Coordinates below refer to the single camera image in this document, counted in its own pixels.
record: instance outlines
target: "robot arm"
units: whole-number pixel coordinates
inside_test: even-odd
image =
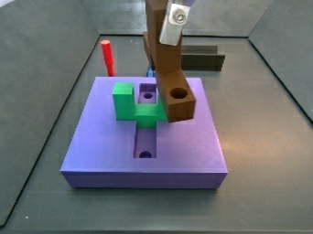
[[[182,27],[186,24],[194,1],[195,0],[168,0],[159,37],[162,44],[171,46],[178,44]]]

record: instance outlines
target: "screw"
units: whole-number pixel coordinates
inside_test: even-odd
[[[173,14],[173,19],[178,24],[183,24],[186,21],[186,13],[183,10],[178,9]]]

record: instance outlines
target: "gray wall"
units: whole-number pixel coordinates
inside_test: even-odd
[[[100,34],[140,35],[144,0],[80,0]],[[185,35],[247,37],[273,0],[197,0]]]
[[[0,0],[0,7],[13,2],[15,0]]]
[[[79,0],[0,8],[0,226],[98,37]]]
[[[249,40],[313,120],[313,1],[275,0]]]

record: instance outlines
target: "brown block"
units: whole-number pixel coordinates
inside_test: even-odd
[[[195,98],[182,70],[155,70],[159,95],[167,121],[178,122],[193,119]]]
[[[159,42],[166,4],[167,0],[146,1],[150,54],[158,70],[181,69],[182,39],[177,46],[164,45]]]
[[[148,32],[143,32],[143,45],[144,45],[144,51],[146,51],[146,55],[147,55],[148,62],[150,62],[150,67],[151,69],[155,69],[154,62],[151,59],[151,54],[150,54]]]
[[[154,64],[158,90],[170,122],[193,118],[195,98],[181,70],[182,37],[177,46],[160,44],[167,0],[146,0],[148,33],[144,33],[144,49]]]

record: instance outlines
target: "wooden block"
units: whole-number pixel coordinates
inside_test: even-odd
[[[225,55],[218,54],[218,46],[183,46],[182,69],[221,71]]]
[[[148,34],[144,34],[147,57],[156,74],[158,90],[163,101],[167,121],[193,118],[195,98],[181,70],[182,37],[177,46],[160,44],[167,0],[146,0]]]

